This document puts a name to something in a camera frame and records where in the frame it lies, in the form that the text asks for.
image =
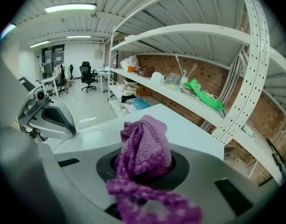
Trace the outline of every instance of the ceiling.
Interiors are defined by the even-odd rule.
[[[97,9],[45,12],[48,6],[75,2],[96,3]],[[29,45],[46,40],[50,40],[49,46],[73,42],[68,35],[91,35],[87,41],[104,43],[115,25],[145,3],[145,0],[27,0],[11,21],[17,28],[10,35]]]

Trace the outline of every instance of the floor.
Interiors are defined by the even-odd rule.
[[[96,91],[90,88],[86,93],[86,89],[81,91],[81,88],[86,86],[81,79],[73,81],[75,83],[69,88],[68,94],[63,92],[60,94],[60,98],[53,96],[52,99],[66,105],[74,119],[77,131],[117,118],[107,101],[108,93],[101,92],[100,83],[94,83]],[[107,89],[105,80],[103,89]]]

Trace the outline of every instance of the fluorescent ceiling light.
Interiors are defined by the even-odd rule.
[[[65,10],[95,10],[95,3],[67,3],[56,6],[46,7],[45,11],[47,13],[65,11]]]
[[[67,38],[90,38],[90,35],[69,35]]]
[[[49,43],[49,41],[45,41],[45,42],[41,42],[41,43],[38,43],[38,44],[32,45],[32,46],[30,46],[30,48],[38,47],[38,46],[43,45],[43,44],[46,44],[46,43]]]
[[[2,34],[0,36],[0,40],[8,33],[10,32],[11,30],[13,30],[14,28],[16,27],[15,24],[11,24],[9,23],[6,28],[2,31]]]

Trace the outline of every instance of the white desk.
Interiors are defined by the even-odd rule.
[[[54,76],[54,77],[51,77],[51,78],[47,78],[47,79],[42,80],[41,83],[42,83],[42,87],[43,87],[44,93],[46,94],[46,90],[45,90],[44,83],[53,81],[53,82],[54,82],[54,89],[55,89],[56,95],[57,95],[57,97],[59,98],[59,93],[58,93],[58,89],[57,89],[57,86],[56,86],[56,79],[57,79],[57,78],[58,78],[58,76]]]
[[[97,70],[97,73],[98,73],[99,82],[100,82],[100,89],[101,89],[101,92],[103,92],[104,89],[103,89],[103,86],[102,86],[102,76],[106,76],[106,75],[108,76],[109,71],[108,72],[104,72],[104,71],[102,71],[102,69],[99,69],[99,70]]]
[[[167,125],[167,140],[183,147],[211,154],[223,160],[223,145],[210,134],[162,104],[109,120],[77,132],[71,140],[48,139],[53,153],[89,150],[121,142],[124,122],[134,122],[150,115]]]

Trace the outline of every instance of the purple yarn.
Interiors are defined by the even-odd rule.
[[[133,181],[137,175],[145,175],[148,179],[169,173],[172,157],[166,132],[166,124],[149,115],[133,123],[124,123],[121,140],[125,144],[115,161],[117,177],[107,182],[107,190],[116,197],[118,210],[126,224],[201,223],[201,209],[186,198]],[[135,201],[140,199],[160,202],[168,214],[160,217],[143,212],[139,202]]]

